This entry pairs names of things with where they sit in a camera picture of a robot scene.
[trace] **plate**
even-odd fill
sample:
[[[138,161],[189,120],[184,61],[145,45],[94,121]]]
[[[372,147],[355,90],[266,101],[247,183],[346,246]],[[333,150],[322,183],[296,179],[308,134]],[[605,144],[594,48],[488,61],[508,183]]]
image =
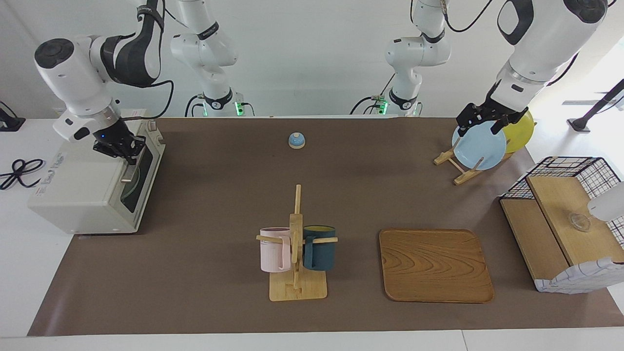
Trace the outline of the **plate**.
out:
[[[474,126],[466,132],[455,148],[455,157],[461,164],[472,169],[477,165],[481,157],[483,162],[477,167],[478,171],[485,171],[499,164],[507,150],[507,138],[505,133],[492,134],[490,128],[494,121],[487,121]],[[459,127],[453,133],[452,144],[459,138]]]
[[[516,124],[509,124],[503,128],[505,137],[507,138],[507,150],[506,153],[516,152],[526,145],[535,130],[535,121],[530,111],[520,118],[520,121]]]

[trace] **black cord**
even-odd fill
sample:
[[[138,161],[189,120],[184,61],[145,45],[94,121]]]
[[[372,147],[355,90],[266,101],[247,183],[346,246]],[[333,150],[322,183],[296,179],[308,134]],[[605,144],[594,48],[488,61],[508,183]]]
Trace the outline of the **black cord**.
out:
[[[384,90],[382,90],[379,95],[381,95],[381,96],[384,95],[384,93],[386,92],[386,89],[388,88],[388,86],[390,86],[390,82],[392,82],[392,80],[394,79],[394,76],[396,76],[396,72],[392,75],[392,77],[390,77],[390,80],[388,81],[388,83],[384,87]]]
[[[179,21],[177,18],[175,18],[175,16],[172,15],[171,12],[169,12],[167,8],[165,8],[165,13],[168,14],[171,18],[173,18],[174,21],[180,23],[183,27],[188,28],[186,24],[184,24],[182,21]]]
[[[353,114],[355,112],[355,110],[358,108],[358,106],[360,106],[362,104],[362,102],[368,101],[368,100],[372,100],[372,99],[373,99],[372,96],[365,97],[364,99],[361,99],[360,101],[358,101],[357,104],[355,104],[355,106],[353,106],[353,109],[351,110],[351,112],[349,114]]]
[[[188,100],[187,108],[184,110],[184,117],[188,117],[188,110],[191,108],[191,104],[193,103],[193,101],[195,101],[195,99],[199,99],[199,97],[197,95],[194,95],[190,98],[190,100]]]
[[[364,110],[364,113],[362,113],[362,114],[366,114],[366,112],[368,111],[368,109],[371,109],[371,113],[373,113],[373,109],[374,109],[374,108],[375,108],[375,105],[370,105],[369,107],[367,107],[367,108]]]
[[[37,165],[32,168],[28,168],[29,165],[34,163],[36,163]],[[25,184],[22,180],[22,176],[38,171],[41,167],[43,167],[44,164],[45,162],[42,159],[34,159],[28,162],[22,159],[17,159],[13,161],[13,165],[11,165],[13,171],[11,173],[0,174],[0,178],[8,177],[4,180],[4,182],[2,182],[2,184],[0,184],[0,190],[6,190],[10,188],[13,183],[15,183],[15,181],[18,181],[25,188],[34,187],[39,183],[41,179],[37,180],[32,184]]]
[[[165,114],[165,112],[169,109],[169,105],[171,105],[171,100],[173,98],[173,81],[172,80],[166,80],[166,81],[162,81],[160,83],[156,83],[156,84],[152,84],[151,86],[147,86],[147,87],[159,87],[165,84],[171,84],[171,91],[169,92],[169,100],[167,101],[167,105],[165,106],[165,109],[162,110],[161,113],[157,114],[156,116],[153,117],[144,117],[144,116],[138,116],[138,117],[126,117],[126,118],[121,118],[121,121],[137,121],[139,119],[156,119],[159,117],[162,117],[162,115]]]
[[[609,106],[607,109],[604,109],[604,110],[602,110],[602,111],[600,111],[600,112],[596,112],[596,114],[601,114],[601,113],[603,113],[603,112],[607,112],[607,111],[609,111],[610,109],[612,109],[612,108],[613,108],[613,106],[615,106],[615,105],[619,104],[619,103],[620,103],[620,101],[622,101],[622,99],[624,99],[624,95],[622,95],[622,97],[621,97],[619,100],[617,100],[614,104],[612,104],[611,106]]]
[[[470,29],[472,26],[474,26],[474,24],[479,20],[479,18],[481,18],[481,15],[483,15],[483,13],[485,12],[485,10],[487,10],[487,8],[490,6],[490,4],[492,3],[493,0],[489,0],[487,2],[487,4],[485,4],[485,7],[483,7],[483,10],[481,10],[481,12],[479,13],[479,15],[477,16],[477,18],[474,19],[474,21],[472,23],[470,23],[466,28],[464,29],[455,29],[453,28],[453,26],[451,26],[451,23],[449,22],[449,15],[444,14],[444,20],[446,21],[447,26],[449,26],[449,28],[451,29],[451,31],[454,31],[456,33],[462,33],[467,31],[468,29]]]
[[[195,117],[195,108],[197,106],[203,107],[203,104],[195,104],[195,105],[193,105],[193,107],[191,108],[191,117]]]
[[[249,107],[251,107],[251,113],[253,114],[253,117],[256,116],[256,111],[253,109],[253,105],[252,104],[250,104],[249,102],[243,102],[241,104],[241,106],[249,106]]]
[[[555,84],[556,82],[560,81],[561,78],[563,78],[565,76],[565,74],[570,70],[570,68],[572,68],[572,65],[574,64],[574,61],[577,60],[577,57],[578,57],[578,53],[576,55],[574,55],[574,57],[572,58],[572,60],[568,64],[568,67],[566,67],[565,70],[563,71],[563,73],[561,73],[561,76],[558,76],[557,79],[555,79],[554,81],[548,83],[546,86],[549,87],[549,86]]]
[[[9,111],[11,111],[11,113],[13,114],[13,116],[15,118],[17,118],[17,114],[15,113],[15,111],[13,111],[7,104],[5,104],[4,102],[0,101],[0,104],[2,104],[4,107],[6,107]]]

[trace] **green indicator light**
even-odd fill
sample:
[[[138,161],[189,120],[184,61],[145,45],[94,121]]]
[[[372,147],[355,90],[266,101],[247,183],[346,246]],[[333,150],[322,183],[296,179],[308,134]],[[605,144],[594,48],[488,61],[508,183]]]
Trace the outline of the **green indicator light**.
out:
[[[387,111],[388,111],[388,103],[384,101],[383,105],[381,105],[381,108],[379,109],[379,114],[385,115]]]
[[[236,114],[238,114],[239,117],[245,114],[245,109],[240,102],[235,102],[234,105],[236,105]]]

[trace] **white cloth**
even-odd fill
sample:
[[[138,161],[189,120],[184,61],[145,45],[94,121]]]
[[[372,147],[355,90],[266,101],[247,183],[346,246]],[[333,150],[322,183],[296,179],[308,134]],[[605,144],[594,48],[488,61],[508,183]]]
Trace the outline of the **white cloth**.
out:
[[[624,282],[624,263],[613,262],[611,257],[574,265],[552,280],[536,279],[540,292],[582,294]]]

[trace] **wooden shelf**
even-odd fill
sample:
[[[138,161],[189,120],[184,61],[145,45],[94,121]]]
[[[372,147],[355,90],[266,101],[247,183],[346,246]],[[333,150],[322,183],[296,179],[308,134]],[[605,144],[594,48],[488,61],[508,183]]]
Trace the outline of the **wooden shelf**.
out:
[[[573,211],[589,215],[589,196],[573,177],[529,177],[529,186],[550,229],[570,265],[611,257],[624,262],[624,250],[603,222],[593,221],[589,232],[580,232],[570,223]]]
[[[504,199],[500,205],[533,279],[550,280],[569,267],[537,201]]]

